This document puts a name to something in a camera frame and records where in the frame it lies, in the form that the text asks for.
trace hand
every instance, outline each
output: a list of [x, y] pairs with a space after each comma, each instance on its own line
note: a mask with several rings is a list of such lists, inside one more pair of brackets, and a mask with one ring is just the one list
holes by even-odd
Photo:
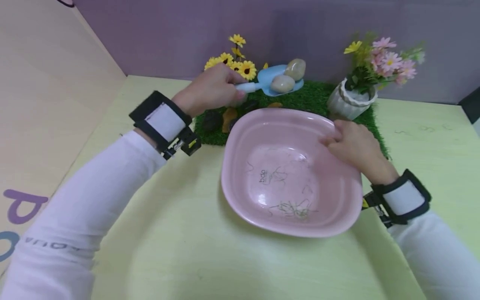
[[377, 139], [365, 126], [343, 120], [335, 120], [334, 124], [342, 137], [326, 137], [321, 142], [336, 158], [357, 168], [372, 184], [387, 185], [399, 177], [395, 167], [382, 154]]
[[245, 92], [237, 91], [233, 84], [244, 82], [247, 81], [240, 74], [219, 63], [195, 78], [176, 94], [172, 101], [193, 118], [206, 109], [220, 108], [241, 101]]

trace plastic bowl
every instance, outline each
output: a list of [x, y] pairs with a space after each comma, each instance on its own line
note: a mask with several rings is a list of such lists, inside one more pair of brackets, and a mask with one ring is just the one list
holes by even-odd
[[332, 121], [286, 108], [240, 118], [225, 149], [222, 188], [247, 222], [299, 237], [349, 229], [362, 206], [358, 170], [335, 158], [319, 137], [338, 135]]

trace white flower pot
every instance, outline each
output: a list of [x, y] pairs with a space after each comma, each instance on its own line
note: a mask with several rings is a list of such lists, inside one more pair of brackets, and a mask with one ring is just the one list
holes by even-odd
[[353, 120], [364, 111], [377, 99], [377, 89], [372, 87], [370, 93], [359, 94], [355, 91], [347, 91], [345, 89], [345, 78], [333, 91], [327, 101], [328, 110], [330, 113], [339, 114], [349, 120]]

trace table surface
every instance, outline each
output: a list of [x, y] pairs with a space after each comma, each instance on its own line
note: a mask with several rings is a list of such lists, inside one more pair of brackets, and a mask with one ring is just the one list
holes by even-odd
[[[172, 97], [188, 83], [129, 76], [69, 176], [132, 128], [128, 114], [153, 90]], [[435, 212], [480, 258], [480, 141], [461, 107], [377, 102], [393, 163], [422, 180]], [[179, 153], [135, 194], [96, 255], [93, 299], [424, 299], [371, 209], [328, 239], [247, 224], [220, 188], [223, 153]]]

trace left hand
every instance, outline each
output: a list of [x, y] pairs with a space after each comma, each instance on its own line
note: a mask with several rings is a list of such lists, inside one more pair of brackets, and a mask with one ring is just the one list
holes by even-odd
[[247, 82], [240, 74], [223, 63], [207, 69], [186, 88], [176, 94], [172, 101], [192, 118], [207, 109], [238, 103], [245, 92], [237, 91], [234, 84]]

